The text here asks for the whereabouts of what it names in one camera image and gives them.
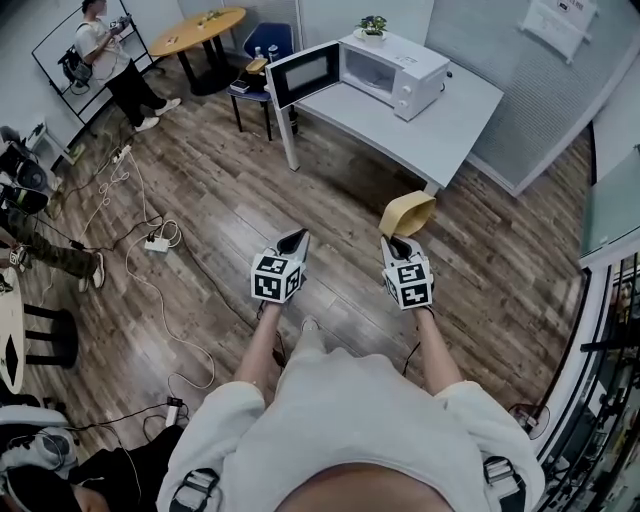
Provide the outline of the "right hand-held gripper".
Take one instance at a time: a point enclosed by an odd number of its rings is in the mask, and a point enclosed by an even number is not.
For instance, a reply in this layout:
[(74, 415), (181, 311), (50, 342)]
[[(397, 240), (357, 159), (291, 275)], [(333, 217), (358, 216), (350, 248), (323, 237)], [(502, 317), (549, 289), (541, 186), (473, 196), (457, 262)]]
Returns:
[(382, 236), (380, 244), (385, 265), (383, 276), (386, 289), (397, 306), (403, 311), (430, 307), (433, 302), (434, 277), (421, 245), (411, 238), (399, 237), (399, 257), (411, 259), (396, 263), (394, 248), (389, 238)]

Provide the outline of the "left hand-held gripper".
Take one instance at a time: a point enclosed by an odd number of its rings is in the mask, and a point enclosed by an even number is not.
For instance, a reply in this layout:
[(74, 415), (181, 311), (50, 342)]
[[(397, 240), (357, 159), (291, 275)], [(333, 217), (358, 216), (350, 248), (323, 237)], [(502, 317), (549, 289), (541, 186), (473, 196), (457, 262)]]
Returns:
[[(306, 281), (310, 233), (302, 228), (283, 233), (276, 246), (267, 246), (254, 257), (250, 292), (254, 299), (284, 304)], [(279, 250), (296, 250), (283, 253)]]

